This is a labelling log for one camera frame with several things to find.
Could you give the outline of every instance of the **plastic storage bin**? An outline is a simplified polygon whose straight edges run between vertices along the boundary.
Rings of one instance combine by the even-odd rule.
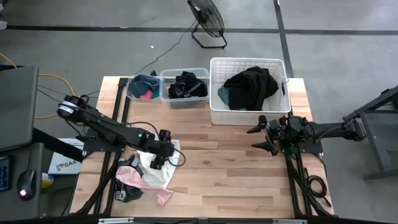
[[[170,99],[169,87],[175,83],[175,77],[182,74],[183,71],[192,72],[197,78],[204,81],[207,86],[206,97]],[[160,99],[162,102],[169,104],[171,109],[188,109],[188,108],[202,108],[206,106],[209,99],[209,71],[205,68],[184,68],[164,70],[160,73]]]
[[[131,103],[161,103],[162,101],[160,100],[160,89],[159,89],[159,97],[154,98],[154,99],[140,99],[140,98],[136,98],[132,93],[129,92],[129,88],[128,86],[130,85],[131,80],[137,75],[131,75],[129,77],[129,81],[127,82],[127,93],[126,96],[128,98],[130,98]]]
[[[239,72],[258,66],[268,68],[269,73],[278,83],[279,89],[274,95],[264,100],[262,111],[233,111],[218,96],[218,89],[224,82]],[[282,93],[282,82],[285,95]],[[283,61],[265,58],[212,58],[210,61],[210,113],[213,124],[256,125],[258,117],[265,115],[268,121],[279,119],[290,109],[287,78]]]

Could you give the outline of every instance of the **clear plastic container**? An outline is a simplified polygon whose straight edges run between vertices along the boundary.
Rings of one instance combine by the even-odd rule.
[[[205,82],[207,86],[207,96],[181,99],[169,98],[170,85],[175,83],[175,77],[180,76],[183,71],[192,72],[198,79]],[[171,109],[204,108],[209,99],[209,77],[209,71],[205,68],[164,70],[162,73],[160,73],[160,99],[169,104]]]
[[[161,103],[162,101],[160,100],[160,89],[159,89],[159,97],[154,98],[154,99],[141,99],[141,98],[136,98],[130,91],[128,86],[131,83],[131,80],[136,77],[137,75],[131,75],[129,77],[129,81],[127,82],[127,97],[130,98],[130,101],[132,103]]]

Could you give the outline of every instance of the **white wire basket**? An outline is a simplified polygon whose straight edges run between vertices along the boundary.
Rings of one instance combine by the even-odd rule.
[[[262,111],[230,110],[218,96],[218,89],[225,81],[239,72],[258,66],[268,68],[269,73],[278,83],[279,89],[264,100]],[[285,65],[279,59],[266,58],[212,58],[210,61],[210,111],[213,124],[256,125],[260,115],[268,121],[279,119],[291,110],[289,91],[287,89]]]

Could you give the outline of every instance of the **keyboard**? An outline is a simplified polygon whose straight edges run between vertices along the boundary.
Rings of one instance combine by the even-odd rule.
[[[10,158],[9,156],[0,157],[0,192],[10,189]]]

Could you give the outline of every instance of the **fan stand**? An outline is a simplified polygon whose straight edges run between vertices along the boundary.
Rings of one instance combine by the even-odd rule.
[[[198,42],[198,44],[200,45],[201,48],[204,48],[204,49],[224,49],[227,46],[227,42],[226,42],[223,34],[221,34],[221,37],[223,38],[225,45],[223,45],[223,46],[212,46],[212,47],[203,46],[203,44],[201,44],[199,42],[199,40],[195,37],[195,34],[194,34],[198,30],[198,26],[199,26],[199,23],[197,23],[197,25],[195,26],[194,30],[192,31],[192,38],[194,38],[195,41]]]

